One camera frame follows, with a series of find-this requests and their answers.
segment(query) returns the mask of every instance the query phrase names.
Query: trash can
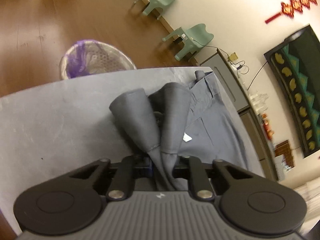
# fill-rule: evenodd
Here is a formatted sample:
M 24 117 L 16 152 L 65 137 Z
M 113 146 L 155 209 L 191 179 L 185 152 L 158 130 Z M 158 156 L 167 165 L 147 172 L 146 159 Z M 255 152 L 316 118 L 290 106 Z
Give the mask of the trash can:
M 94 40 L 78 41 L 60 61 L 62 80 L 81 76 L 137 69 L 117 48 Z

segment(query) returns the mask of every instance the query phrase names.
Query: ribbed gray panel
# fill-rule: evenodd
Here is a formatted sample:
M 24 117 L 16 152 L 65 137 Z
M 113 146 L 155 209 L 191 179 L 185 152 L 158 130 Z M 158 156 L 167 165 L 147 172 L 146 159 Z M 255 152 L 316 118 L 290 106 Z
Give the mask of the ribbed gray panel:
M 66 236 L 24 232 L 19 240 L 254 240 L 227 225 L 215 207 L 193 200 L 188 192 L 135 191 L 112 202 L 87 228 Z M 297 234 L 275 238 L 302 240 Z

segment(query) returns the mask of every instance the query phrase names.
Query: beige wall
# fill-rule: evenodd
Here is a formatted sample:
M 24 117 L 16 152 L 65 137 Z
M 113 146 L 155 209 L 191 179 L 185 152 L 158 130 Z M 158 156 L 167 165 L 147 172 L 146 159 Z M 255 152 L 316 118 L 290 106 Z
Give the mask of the beige wall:
M 263 54 L 281 43 L 285 37 L 311 24 L 320 37 L 320 5 L 311 5 L 303 14 L 296 13 L 294 19 L 281 16 L 270 24 L 264 21 L 280 11 L 280 2 L 289 0 L 176 0 L 165 13 L 164 18 L 172 26 L 189 28 L 198 23 L 205 23 L 207 31 L 215 38 L 209 44 L 228 53 L 236 52 L 240 60 L 245 60 L 250 67 L 246 74 L 248 86 L 259 68 L 265 63 Z M 204 48 L 196 57 L 198 62 L 215 53 L 214 48 Z M 250 88 L 269 95 L 268 110 L 272 128 L 275 131 L 275 143 L 289 139 L 292 148 L 299 146 L 297 134 L 288 106 L 268 65 L 260 71 Z M 284 182 L 297 187 L 309 179 L 320 176 L 320 153 L 306 159 L 300 150 L 295 150 L 296 166 Z

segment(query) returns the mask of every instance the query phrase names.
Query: white curtain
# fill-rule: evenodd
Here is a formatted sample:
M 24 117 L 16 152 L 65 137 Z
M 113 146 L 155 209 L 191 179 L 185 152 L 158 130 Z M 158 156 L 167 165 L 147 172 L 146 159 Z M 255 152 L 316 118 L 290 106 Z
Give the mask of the white curtain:
M 300 233 L 308 233 L 320 220 L 320 177 L 295 189 L 307 203 L 307 215 Z

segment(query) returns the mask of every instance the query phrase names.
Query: gray table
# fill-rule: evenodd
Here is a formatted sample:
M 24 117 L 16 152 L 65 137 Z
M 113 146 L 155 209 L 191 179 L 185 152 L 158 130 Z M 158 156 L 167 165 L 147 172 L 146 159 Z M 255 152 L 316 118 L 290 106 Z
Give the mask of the gray table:
M 0 208 L 19 234 L 13 215 L 16 197 L 25 189 L 107 157 L 119 162 L 132 152 L 109 111 L 121 93 L 143 87 L 152 93 L 168 82 L 187 84 L 194 71 L 208 67 L 132 70 L 86 76 L 24 90 L 0 98 Z M 243 140 L 251 141 L 221 84 L 223 101 Z M 253 149 L 254 172 L 262 169 Z

